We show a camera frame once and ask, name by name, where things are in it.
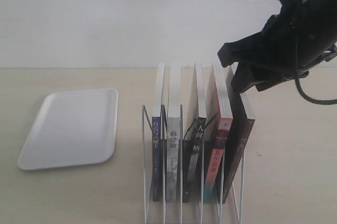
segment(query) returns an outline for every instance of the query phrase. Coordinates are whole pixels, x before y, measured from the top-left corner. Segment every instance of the wire book rack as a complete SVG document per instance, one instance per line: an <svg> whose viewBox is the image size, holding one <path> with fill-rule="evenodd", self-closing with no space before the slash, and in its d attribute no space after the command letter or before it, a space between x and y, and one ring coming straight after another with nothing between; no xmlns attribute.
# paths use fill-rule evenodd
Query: wire book rack
<svg viewBox="0 0 337 224"><path fill-rule="evenodd" d="M144 183L144 224L222 224L229 223L223 216L222 195L223 186L217 191L217 186L213 188L213 199L211 202L204 203L204 160L205 160L205 139L202 139L200 149L201 162L199 165L200 176L195 177L194 187L192 189L195 197L191 197L188 203L183 202L183 106L180 105L180 137L179 137L179 168L178 168L178 197L174 203L166 202L166 111L165 106L161 109L161 148L162 148L162 198L158 202L152 201L152 141L146 137L146 130L152 132L152 126L145 105L142 107L142 138L143 138L143 183ZM224 167L224 155L222 156L222 167ZM224 169L220 169L221 185L224 183ZM242 224L243 210L243 186L244 186L244 154L241 158L240 173L240 199L237 200L236 190L232 184L232 193L235 210L235 222Z"/></svg>

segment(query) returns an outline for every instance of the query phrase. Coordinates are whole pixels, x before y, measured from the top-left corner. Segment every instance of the book cover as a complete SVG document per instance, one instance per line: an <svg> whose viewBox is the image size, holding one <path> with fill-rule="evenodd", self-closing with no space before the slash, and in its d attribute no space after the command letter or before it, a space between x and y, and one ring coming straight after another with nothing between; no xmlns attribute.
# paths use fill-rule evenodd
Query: book cover
<svg viewBox="0 0 337 224"><path fill-rule="evenodd" d="M180 118L180 65L170 67L167 110L167 146L166 146L166 201L176 202L177 175L179 163L179 141L181 131Z"/></svg>
<svg viewBox="0 0 337 224"><path fill-rule="evenodd" d="M161 194L161 105L163 97L165 64L157 67L152 110L152 200L159 201Z"/></svg>
<svg viewBox="0 0 337 224"><path fill-rule="evenodd" d="M200 64L194 65L184 139L183 202L188 202L206 124L205 90Z"/></svg>
<svg viewBox="0 0 337 224"><path fill-rule="evenodd" d="M244 148L252 131L255 116L246 93L235 93L231 87L231 81L235 67L230 66L227 72L226 82L233 113L233 124L230 130L225 149L223 198L225 203L231 189L237 168L241 161ZM220 193L221 178L217 177L218 192Z"/></svg>
<svg viewBox="0 0 337 224"><path fill-rule="evenodd" d="M209 88L207 90L208 106L207 128L205 136L210 139L206 163L204 202L211 200L212 192L219 170L225 144L233 121L230 109L229 97L227 93L222 67L212 66Z"/></svg>

